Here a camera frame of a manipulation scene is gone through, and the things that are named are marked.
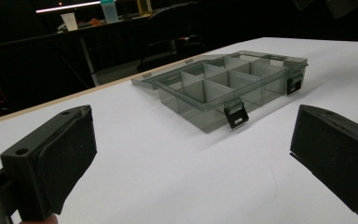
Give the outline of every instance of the plastic latch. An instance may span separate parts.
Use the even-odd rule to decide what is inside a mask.
[[[303,75],[301,73],[296,75],[295,77],[287,78],[287,83],[286,83],[287,95],[290,95],[293,92],[301,89],[302,79],[303,79]]]
[[[241,98],[235,98],[225,102],[224,107],[226,118],[231,129],[234,129],[249,120],[248,113],[246,112]]]

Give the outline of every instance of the gray plastic organizer box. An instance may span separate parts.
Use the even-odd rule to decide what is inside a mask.
[[[248,112],[301,89],[307,59],[247,50],[202,55],[133,78],[206,133],[246,122]]]

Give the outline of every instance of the white table surface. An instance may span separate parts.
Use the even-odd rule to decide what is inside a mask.
[[[251,112],[237,130],[204,133],[156,91],[125,81],[0,121],[0,153],[61,111],[91,105],[98,153],[61,224],[358,223],[289,155],[300,105],[358,123],[358,42],[260,38],[210,53],[239,50],[307,58],[302,89]]]

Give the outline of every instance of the screw hole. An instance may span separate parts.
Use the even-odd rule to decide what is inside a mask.
[[[22,149],[19,149],[16,151],[16,155],[24,155],[25,153],[28,152],[28,149],[27,148],[22,148]]]

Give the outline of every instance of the cup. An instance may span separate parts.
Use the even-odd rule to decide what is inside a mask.
[[[77,23],[74,12],[62,14],[61,17],[68,31],[77,30]]]
[[[101,6],[103,7],[103,14],[105,16],[107,23],[118,21],[118,14],[117,14],[115,2],[112,1],[111,3],[108,4],[102,2]]]

